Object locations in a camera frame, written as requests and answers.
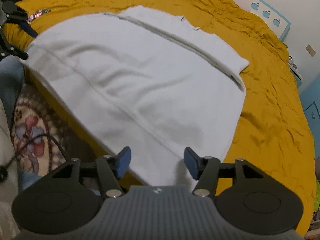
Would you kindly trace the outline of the white sweatshirt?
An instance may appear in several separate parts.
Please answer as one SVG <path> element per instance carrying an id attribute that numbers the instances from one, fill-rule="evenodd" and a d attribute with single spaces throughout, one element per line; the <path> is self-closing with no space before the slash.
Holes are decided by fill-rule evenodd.
<path id="1" fill-rule="evenodd" d="M 129 146 L 151 186 L 196 182 L 185 148 L 223 160 L 246 96 L 249 62 L 183 16 L 136 6 L 74 17 L 27 48 L 25 65 L 107 149 Z"/>

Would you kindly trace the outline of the floral patterned blanket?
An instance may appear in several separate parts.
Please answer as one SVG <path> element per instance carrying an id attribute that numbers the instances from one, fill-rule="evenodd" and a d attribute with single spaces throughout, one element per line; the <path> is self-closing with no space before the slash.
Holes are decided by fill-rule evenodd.
<path id="1" fill-rule="evenodd" d="M 60 119 L 44 97 L 33 85 L 23 85 L 17 98 L 11 140 L 15 150 L 21 150 L 18 166 L 23 171 L 45 176 L 66 160 L 49 134 L 60 143 L 71 157 L 72 151 L 81 145 L 81 139 Z"/>

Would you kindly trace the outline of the mustard yellow bedspread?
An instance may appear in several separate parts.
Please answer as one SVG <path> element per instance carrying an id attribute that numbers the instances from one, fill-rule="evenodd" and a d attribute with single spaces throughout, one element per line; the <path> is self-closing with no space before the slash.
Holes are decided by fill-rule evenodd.
<path id="1" fill-rule="evenodd" d="M 258 16 L 233 0 L 23 0 L 18 5 L 29 15 L 47 10 L 31 23 L 38 36 L 74 17 L 143 6 L 183 16 L 228 43 L 249 64 L 240 73 L 246 96 L 223 161 L 244 158 L 296 193 L 304 206 L 296 231 L 306 234 L 316 196 L 313 136 L 289 70 L 287 48 Z M 4 34 L 25 51 L 35 40 L 12 24 L 4 26 Z"/>

